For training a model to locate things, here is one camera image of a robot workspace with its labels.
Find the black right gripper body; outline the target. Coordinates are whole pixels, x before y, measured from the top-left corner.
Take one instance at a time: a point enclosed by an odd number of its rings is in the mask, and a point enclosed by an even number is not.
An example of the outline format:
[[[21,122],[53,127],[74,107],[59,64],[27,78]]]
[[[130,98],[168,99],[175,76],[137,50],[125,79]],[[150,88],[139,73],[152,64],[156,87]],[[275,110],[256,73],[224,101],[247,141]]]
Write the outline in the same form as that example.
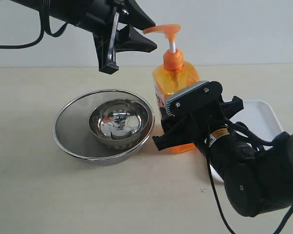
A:
[[[207,153],[209,147],[214,153],[233,150],[234,137],[229,132],[230,121],[221,120],[221,98],[220,96],[216,101],[187,113],[193,114],[197,124],[194,144],[203,154]]]

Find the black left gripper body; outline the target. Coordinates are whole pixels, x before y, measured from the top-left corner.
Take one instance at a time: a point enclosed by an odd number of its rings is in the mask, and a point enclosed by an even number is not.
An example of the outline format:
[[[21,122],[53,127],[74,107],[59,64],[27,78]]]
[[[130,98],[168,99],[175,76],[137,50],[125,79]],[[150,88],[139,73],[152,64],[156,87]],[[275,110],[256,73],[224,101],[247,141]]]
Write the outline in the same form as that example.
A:
[[[89,31],[94,40],[99,71],[112,75],[119,70],[116,53],[129,51],[132,43],[129,0],[74,0],[74,25]],[[127,25],[119,30],[119,20]]]

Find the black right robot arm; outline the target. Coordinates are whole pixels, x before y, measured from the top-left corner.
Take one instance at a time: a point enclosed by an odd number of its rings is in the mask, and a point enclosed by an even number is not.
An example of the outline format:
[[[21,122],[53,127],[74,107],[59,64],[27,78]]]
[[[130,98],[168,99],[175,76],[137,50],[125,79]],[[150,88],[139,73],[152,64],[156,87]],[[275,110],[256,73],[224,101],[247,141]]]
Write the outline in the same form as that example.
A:
[[[243,101],[221,98],[183,114],[168,116],[166,129],[153,141],[158,150],[193,143],[208,168],[224,182],[231,206],[245,217],[293,208],[293,134],[265,141],[231,118]]]

